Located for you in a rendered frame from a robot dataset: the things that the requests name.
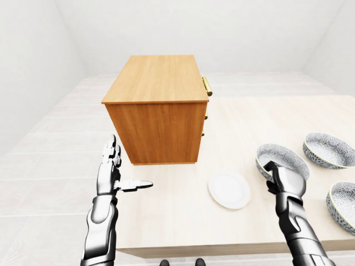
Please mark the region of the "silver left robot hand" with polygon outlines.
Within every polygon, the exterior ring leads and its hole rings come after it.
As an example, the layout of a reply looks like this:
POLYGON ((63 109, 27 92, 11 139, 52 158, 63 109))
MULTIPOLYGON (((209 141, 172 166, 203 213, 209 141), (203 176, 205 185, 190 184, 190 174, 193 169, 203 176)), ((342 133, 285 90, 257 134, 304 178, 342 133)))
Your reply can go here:
POLYGON ((123 180, 119 167, 121 166, 121 148, 116 143, 116 136, 111 135, 102 153, 102 161, 98 170, 97 195, 114 195, 118 191, 135 192, 138 189, 150 188, 151 181, 123 180))

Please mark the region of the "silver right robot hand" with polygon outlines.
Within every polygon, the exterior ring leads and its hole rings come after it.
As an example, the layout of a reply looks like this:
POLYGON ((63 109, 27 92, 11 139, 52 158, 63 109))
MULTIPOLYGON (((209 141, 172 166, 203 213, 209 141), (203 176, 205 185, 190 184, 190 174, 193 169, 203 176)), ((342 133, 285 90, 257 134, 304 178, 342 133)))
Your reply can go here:
POLYGON ((272 172, 272 181, 267 181, 268 191, 276 195, 281 192, 291 193, 301 198, 306 192, 306 180, 297 172, 273 161, 264 165, 272 172))

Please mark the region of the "patterned black bowl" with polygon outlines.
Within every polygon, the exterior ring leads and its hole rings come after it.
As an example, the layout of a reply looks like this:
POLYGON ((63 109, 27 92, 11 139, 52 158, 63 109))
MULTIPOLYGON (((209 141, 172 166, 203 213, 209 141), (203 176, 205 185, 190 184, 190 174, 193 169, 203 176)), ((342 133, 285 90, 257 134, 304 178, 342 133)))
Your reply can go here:
POLYGON ((337 224, 355 236, 355 183, 334 183, 329 188, 326 205, 337 224))
POLYGON ((329 134, 307 134, 303 142, 303 152, 317 166, 334 170, 355 168, 355 149, 329 134))
POLYGON ((298 154, 281 145, 263 144, 256 152, 256 167, 258 171, 266 180, 273 182, 272 172, 266 171, 264 168, 264 165, 269 161, 297 172, 306 181, 310 176, 306 162, 298 154))

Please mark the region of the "wooden cabinet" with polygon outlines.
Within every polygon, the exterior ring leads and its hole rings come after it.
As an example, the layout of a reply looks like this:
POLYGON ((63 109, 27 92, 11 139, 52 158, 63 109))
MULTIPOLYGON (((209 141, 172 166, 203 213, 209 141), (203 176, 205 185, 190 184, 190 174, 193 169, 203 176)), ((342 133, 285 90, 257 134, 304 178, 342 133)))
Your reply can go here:
POLYGON ((196 163, 209 101, 193 55, 132 55, 102 99, 134 165, 196 163))

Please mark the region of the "white plate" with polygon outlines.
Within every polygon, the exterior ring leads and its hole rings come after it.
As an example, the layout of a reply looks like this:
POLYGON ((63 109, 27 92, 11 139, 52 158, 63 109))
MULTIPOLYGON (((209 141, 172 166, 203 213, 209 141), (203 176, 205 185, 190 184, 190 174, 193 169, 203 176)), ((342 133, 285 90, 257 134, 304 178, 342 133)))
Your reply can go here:
POLYGON ((239 174, 227 170, 217 171, 208 181, 211 197, 227 209, 242 209, 250 201, 247 181, 239 174))

